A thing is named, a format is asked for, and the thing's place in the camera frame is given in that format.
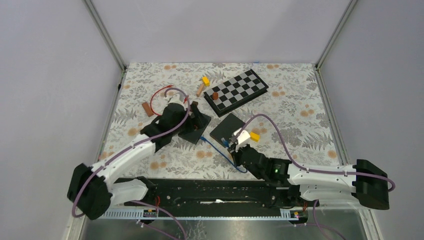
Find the black white chessboard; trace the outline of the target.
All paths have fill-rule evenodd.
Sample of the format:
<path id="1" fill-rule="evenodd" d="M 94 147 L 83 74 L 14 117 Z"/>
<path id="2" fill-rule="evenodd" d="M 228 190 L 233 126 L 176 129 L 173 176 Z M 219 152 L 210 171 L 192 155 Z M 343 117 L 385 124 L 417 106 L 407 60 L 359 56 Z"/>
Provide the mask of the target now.
<path id="1" fill-rule="evenodd" d="M 259 75 L 253 69 L 250 69 L 206 90 L 203 94 L 216 115 L 222 117 L 265 94 L 268 88 L 269 86 Z M 212 99 L 214 92 L 219 94 L 217 100 Z"/>

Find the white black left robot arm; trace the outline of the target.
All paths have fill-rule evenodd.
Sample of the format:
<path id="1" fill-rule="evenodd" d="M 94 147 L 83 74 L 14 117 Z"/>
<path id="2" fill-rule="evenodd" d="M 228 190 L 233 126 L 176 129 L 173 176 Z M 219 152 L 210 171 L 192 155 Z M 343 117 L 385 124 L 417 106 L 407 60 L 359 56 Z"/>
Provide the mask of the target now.
<path id="1" fill-rule="evenodd" d="M 71 215 L 95 220 L 112 205 L 132 200 L 138 200 L 144 206 L 152 204 L 155 192 L 141 180 L 126 183 L 117 180 L 140 160 L 169 144 L 189 116 L 190 107 L 169 103 L 162 115 L 142 128 L 122 150 L 91 166 L 81 163 L 75 167 L 67 191 L 67 198 L 72 202 Z"/>

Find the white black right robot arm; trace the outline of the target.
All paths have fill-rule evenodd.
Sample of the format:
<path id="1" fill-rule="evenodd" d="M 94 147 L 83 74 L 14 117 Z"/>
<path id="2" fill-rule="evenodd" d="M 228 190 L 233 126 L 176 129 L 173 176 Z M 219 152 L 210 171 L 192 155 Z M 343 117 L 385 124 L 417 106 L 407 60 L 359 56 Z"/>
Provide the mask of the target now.
<path id="1" fill-rule="evenodd" d="M 336 200 L 374 210 L 390 208 L 388 175 L 366 159 L 342 166 L 317 166 L 267 157 L 248 144 L 232 146 L 228 152 L 236 166 L 244 167 L 255 178 L 287 187 L 286 198 L 293 206 L 304 201 Z"/>

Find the black network switch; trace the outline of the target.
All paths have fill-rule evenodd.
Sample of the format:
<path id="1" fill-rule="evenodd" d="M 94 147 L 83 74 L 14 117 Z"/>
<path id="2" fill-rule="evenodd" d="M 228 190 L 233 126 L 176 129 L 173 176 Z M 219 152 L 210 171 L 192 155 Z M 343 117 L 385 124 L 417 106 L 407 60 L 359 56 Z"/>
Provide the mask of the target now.
<path id="1" fill-rule="evenodd" d="M 199 113 L 195 115 L 191 113 L 188 117 L 188 120 L 184 123 L 181 128 L 181 131 L 178 133 L 178 136 L 196 145 L 209 125 L 212 117 L 204 113 Z"/>
<path id="2" fill-rule="evenodd" d="M 230 143 L 233 133 L 245 125 L 245 122 L 229 113 L 218 125 L 210 132 L 210 137 L 221 146 L 226 147 Z"/>

